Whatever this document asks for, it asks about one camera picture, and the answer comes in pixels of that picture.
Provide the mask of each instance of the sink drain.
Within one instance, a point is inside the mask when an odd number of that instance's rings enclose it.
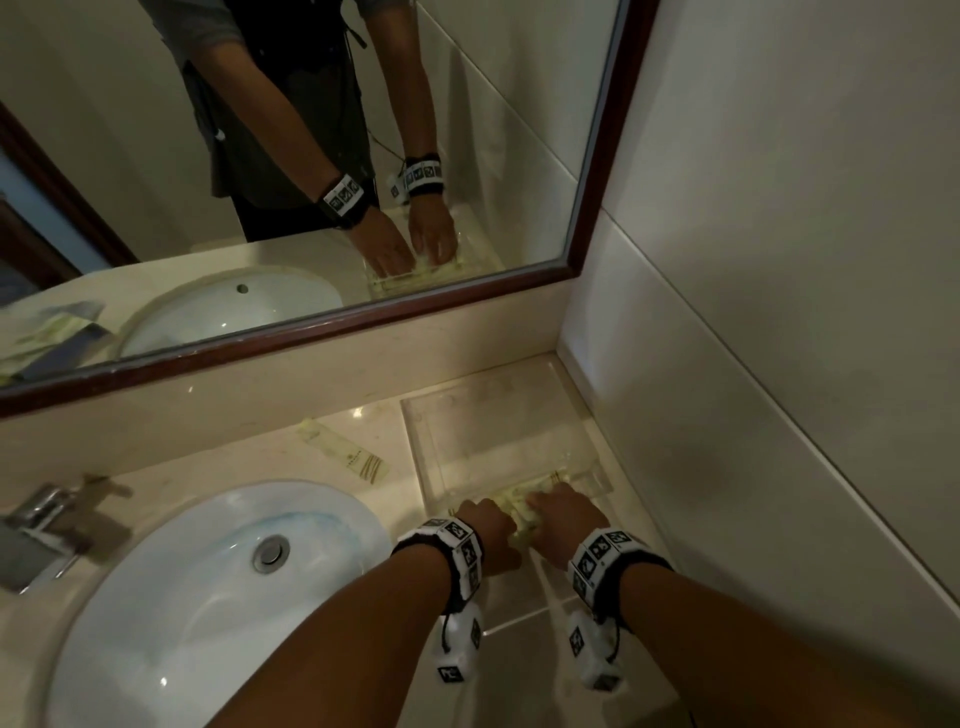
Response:
[[[253,568],[260,573],[273,573],[290,556],[290,542],[283,536],[269,536],[253,551]]]

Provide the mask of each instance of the mirror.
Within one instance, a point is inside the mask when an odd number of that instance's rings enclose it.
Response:
[[[10,0],[0,382],[564,265],[620,10]]]

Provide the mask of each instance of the black pants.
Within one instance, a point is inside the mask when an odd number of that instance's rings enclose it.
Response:
[[[375,180],[369,179],[361,186],[364,193],[370,195],[373,205],[380,207],[380,201],[376,196]],[[237,211],[237,217],[240,218],[240,227],[243,228],[243,234],[248,243],[336,227],[316,205],[290,209],[262,209],[239,195],[233,195],[230,199],[233,201],[233,208]]]

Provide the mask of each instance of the white sink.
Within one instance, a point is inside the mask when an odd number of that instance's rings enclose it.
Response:
[[[135,356],[340,308],[328,281],[282,266],[194,280],[160,296],[120,332],[117,356]]]
[[[270,573],[270,537],[289,542]],[[87,602],[47,695],[51,728],[202,728],[294,628],[390,554],[359,500],[277,481],[207,500],[150,534]]]

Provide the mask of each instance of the forearm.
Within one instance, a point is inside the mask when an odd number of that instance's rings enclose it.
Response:
[[[677,573],[629,567],[620,610],[706,724],[902,725],[772,621]]]
[[[340,176],[293,104],[256,66],[246,47],[221,43],[194,54],[197,70],[312,202]]]
[[[410,546],[314,612],[208,728],[393,726],[450,593],[432,546]]]
[[[437,119],[420,60],[416,11],[407,6],[385,9],[368,21],[368,29],[387,82],[404,155],[436,153]]]

